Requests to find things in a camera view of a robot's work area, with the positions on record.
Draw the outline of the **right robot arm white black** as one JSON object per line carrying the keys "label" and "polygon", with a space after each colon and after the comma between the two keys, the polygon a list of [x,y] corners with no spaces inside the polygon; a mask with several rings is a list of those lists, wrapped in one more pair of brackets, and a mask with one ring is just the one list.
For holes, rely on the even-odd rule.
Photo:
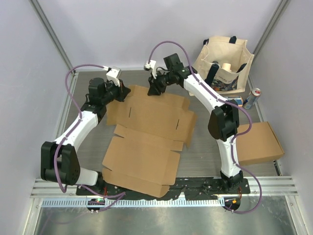
{"label": "right robot arm white black", "polygon": [[184,66],[175,53],[164,58],[165,73],[157,70],[156,62],[148,60],[144,69],[151,73],[148,95],[161,95],[166,87],[180,85],[193,94],[209,112],[208,131],[217,141],[221,157],[221,188],[233,193],[243,181],[239,168],[237,146],[234,137],[239,127],[239,111],[235,101],[228,101],[214,91],[191,66]]}

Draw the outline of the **spare cardboard sheet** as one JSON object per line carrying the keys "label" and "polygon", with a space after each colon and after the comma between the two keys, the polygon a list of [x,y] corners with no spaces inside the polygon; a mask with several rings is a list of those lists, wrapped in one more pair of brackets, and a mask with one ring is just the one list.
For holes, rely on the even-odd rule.
{"label": "spare cardboard sheet", "polygon": [[190,146],[197,116],[184,96],[149,96],[146,87],[130,88],[124,102],[107,106],[107,125],[115,130],[102,162],[103,179],[160,198],[175,183],[180,153]]}

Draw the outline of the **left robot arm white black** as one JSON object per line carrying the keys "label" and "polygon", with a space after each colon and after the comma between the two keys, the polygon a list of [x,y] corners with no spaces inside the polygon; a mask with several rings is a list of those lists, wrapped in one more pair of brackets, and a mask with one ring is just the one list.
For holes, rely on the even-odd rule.
{"label": "left robot arm white black", "polygon": [[56,140],[43,143],[41,178],[58,183],[62,192],[66,192],[68,186],[85,185],[93,195],[100,195],[104,189],[101,173],[82,168],[77,150],[91,130],[101,122],[107,105],[113,101],[123,102],[131,90],[125,87],[122,80],[116,85],[100,77],[89,81],[88,90],[75,121]]}

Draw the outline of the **brown cardboard box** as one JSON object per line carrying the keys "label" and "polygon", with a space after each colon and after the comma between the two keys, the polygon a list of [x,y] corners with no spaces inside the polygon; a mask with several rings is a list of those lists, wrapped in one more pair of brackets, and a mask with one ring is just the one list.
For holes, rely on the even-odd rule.
{"label": "brown cardboard box", "polygon": [[246,134],[236,138],[240,165],[260,164],[280,159],[284,150],[269,122],[255,122]]}

